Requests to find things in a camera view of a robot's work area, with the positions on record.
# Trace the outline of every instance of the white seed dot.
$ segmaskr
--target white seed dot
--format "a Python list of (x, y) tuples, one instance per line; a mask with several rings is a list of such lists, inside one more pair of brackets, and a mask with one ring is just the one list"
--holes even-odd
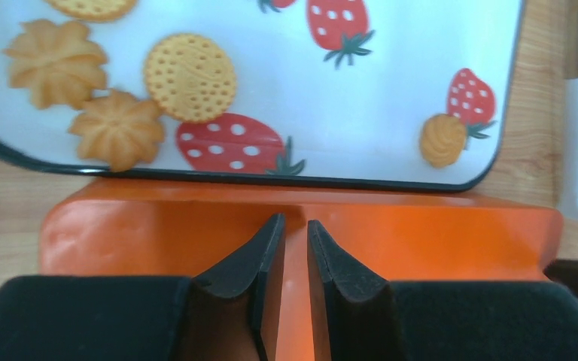
[(213, 154), (222, 154), (225, 151), (220, 145), (212, 145), (209, 147), (209, 152)]
[(353, 20), (353, 13), (349, 10), (345, 10), (342, 12), (342, 17), (344, 17), (345, 20), (347, 20), (347, 21), (352, 21)]
[(245, 154), (247, 154), (248, 156), (257, 156), (258, 154), (260, 154), (260, 149), (252, 146), (244, 147), (242, 148), (242, 151), (245, 152)]
[(240, 124), (234, 124), (231, 126), (231, 132), (234, 135), (243, 135), (245, 134), (245, 127), (241, 126)]
[(243, 169), (245, 167), (245, 164), (243, 162), (240, 162), (239, 160), (236, 160), (235, 162), (230, 163), (230, 167), (232, 169)]
[(200, 150), (192, 149), (192, 150), (187, 151), (187, 155), (191, 156), (192, 158), (198, 158), (199, 156), (202, 155), (202, 153)]

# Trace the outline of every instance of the strawberry print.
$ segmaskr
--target strawberry print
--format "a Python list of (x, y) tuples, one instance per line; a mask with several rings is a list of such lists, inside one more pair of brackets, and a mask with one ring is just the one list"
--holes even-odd
[(292, 162), (291, 137), (283, 143), (273, 129), (239, 114), (225, 113), (209, 123), (182, 123), (176, 145), (195, 171), (298, 175), (303, 159)]
[(375, 31), (369, 31), (369, 15), (363, 0), (309, 0), (307, 20), (316, 44), (330, 52), (324, 61), (336, 59), (336, 69), (346, 57), (353, 65), (354, 55), (367, 56), (363, 46)]
[(258, 7), (265, 14), (268, 9), (279, 13), (280, 9), (288, 8), (294, 2), (296, 2), (296, 0), (258, 0)]
[(495, 124), (495, 94), (470, 69), (460, 69), (449, 87), (446, 113), (460, 118), (469, 137), (486, 139), (490, 135), (482, 132)]

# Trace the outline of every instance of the green strawberry leaf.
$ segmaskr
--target green strawberry leaf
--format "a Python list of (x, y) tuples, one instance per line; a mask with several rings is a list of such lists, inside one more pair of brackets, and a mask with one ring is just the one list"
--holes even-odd
[(337, 55), (340, 52), (340, 50), (333, 50), (330, 51), (329, 53), (327, 53), (327, 55), (324, 57), (324, 61), (326, 62), (327, 60), (333, 58), (335, 55)]
[(307, 161), (306, 161), (306, 159), (303, 159), (303, 160), (299, 161), (298, 163), (296, 163), (294, 166), (289, 167), (289, 173), (291, 175), (298, 175), (305, 170), (306, 166), (307, 166)]
[(373, 50), (364, 49), (363, 47), (359, 47), (356, 51), (353, 52), (353, 54), (359, 55), (359, 56), (367, 56), (367, 55), (371, 54), (372, 52), (373, 52)]
[(275, 11), (276, 13), (280, 12), (280, 9), (278, 9), (273, 4), (273, 0), (258, 0), (258, 7), (265, 14), (267, 14), (267, 8), (271, 9), (272, 11)]
[(275, 158), (275, 168), (276, 169), (287, 168), (287, 164), (284, 162), (284, 157), (280, 153), (278, 153), (277, 157)]
[(348, 64), (353, 66), (353, 55), (367, 56), (372, 53), (371, 50), (365, 49), (361, 46), (371, 40), (375, 32), (375, 30), (371, 30), (366, 34), (358, 33), (353, 35), (351, 38), (349, 38), (347, 34), (342, 34), (342, 49), (330, 51), (326, 56), (324, 56), (324, 61), (326, 62), (327, 60), (336, 57), (335, 65), (336, 69), (339, 69), (342, 60), (347, 56)]
[(491, 136), (488, 134), (483, 134), (480, 132), (474, 132), (469, 134), (471, 137), (475, 138), (475, 139), (486, 139), (486, 138), (490, 138)]
[(371, 40), (371, 38), (373, 38), (373, 34), (375, 34), (376, 31), (375, 30), (371, 30), (370, 32), (368, 32), (364, 38), (362, 39), (362, 41), (358, 44), (358, 46), (362, 46), (365, 45), (365, 43), (367, 43), (369, 40)]
[(291, 137), (287, 138), (287, 143), (284, 146), (284, 154), (279, 153), (275, 158), (275, 169), (265, 169), (265, 174), (268, 175), (298, 175), (306, 167), (306, 160), (303, 159), (298, 163), (292, 165), (291, 157), (293, 156), (294, 142)]
[(338, 57), (336, 58), (336, 69), (338, 69), (340, 67), (340, 63), (345, 58), (345, 55), (346, 55), (345, 53), (340, 53), (338, 55)]
[(351, 38), (349, 40), (349, 44), (352, 44), (354, 46), (359, 46), (360, 41), (362, 41), (363, 39), (363, 35), (361, 33), (357, 33), (356, 35), (353, 36), (353, 38)]

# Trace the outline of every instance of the wooden table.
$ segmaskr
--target wooden table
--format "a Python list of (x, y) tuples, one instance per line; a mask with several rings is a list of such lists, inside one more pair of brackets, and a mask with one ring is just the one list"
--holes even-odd
[[(553, 207), (560, 189), (564, 5), (528, 0), (504, 144), (476, 191)], [(34, 273), (44, 215), (89, 181), (25, 171), (0, 162), (0, 284)], [(578, 258), (578, 223), (567, 222), (562, 257)]]

